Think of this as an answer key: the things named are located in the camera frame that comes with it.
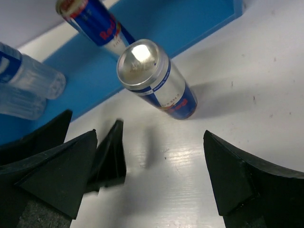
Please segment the silver can red tab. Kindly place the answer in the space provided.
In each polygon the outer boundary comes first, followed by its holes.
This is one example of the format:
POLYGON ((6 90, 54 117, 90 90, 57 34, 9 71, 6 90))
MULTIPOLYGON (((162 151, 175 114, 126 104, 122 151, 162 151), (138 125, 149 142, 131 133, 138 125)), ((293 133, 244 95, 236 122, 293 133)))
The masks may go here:
POLYGON ((135 42, 100 0, 58 0, 58 15, 115 59, 135 42))

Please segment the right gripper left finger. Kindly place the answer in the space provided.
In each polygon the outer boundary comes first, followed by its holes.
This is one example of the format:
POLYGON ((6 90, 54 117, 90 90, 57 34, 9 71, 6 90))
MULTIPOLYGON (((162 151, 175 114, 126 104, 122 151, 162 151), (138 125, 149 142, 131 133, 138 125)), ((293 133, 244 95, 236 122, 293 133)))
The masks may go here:
POLYGON ((0 167, 2 228, 68 228, 76 219, 97 136, 88 131, 60 146, 0 167))

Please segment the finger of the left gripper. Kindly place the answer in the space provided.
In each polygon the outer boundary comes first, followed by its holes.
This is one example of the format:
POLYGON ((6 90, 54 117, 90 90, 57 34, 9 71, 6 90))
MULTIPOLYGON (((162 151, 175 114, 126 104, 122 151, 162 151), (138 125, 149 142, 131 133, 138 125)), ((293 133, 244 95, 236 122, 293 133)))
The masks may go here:
POLYGON ((21 161, 63 144, 71 118, 72 111, 65 110, 32 133, 16 141, 1 145, 1 164, 21 161))
POLYGON ((123 124, 123 120, 117 119, 97 147, 85 192, 98 192, 100 188, 124 184, 126 162, 123 148, 123 124))

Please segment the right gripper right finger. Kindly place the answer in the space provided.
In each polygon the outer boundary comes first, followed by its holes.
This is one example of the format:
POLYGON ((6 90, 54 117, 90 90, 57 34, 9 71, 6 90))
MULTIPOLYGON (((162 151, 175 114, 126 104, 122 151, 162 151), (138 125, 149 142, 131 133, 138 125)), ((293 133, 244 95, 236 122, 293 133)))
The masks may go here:
POLYGON ((210 131, 205 160, 227 228, 302 228, 304 174, 243 151, 210 131))

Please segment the silver blue can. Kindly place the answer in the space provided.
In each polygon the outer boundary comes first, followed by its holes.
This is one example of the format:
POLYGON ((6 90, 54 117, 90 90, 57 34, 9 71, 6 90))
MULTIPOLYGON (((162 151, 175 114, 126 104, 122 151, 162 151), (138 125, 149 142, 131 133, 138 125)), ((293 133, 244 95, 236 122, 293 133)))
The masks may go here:
POLYGON ((122 85, 169 116, 184 120, 196 110, 197 99, 164 49, 148 39, 129 45, 117 62, 122 85))

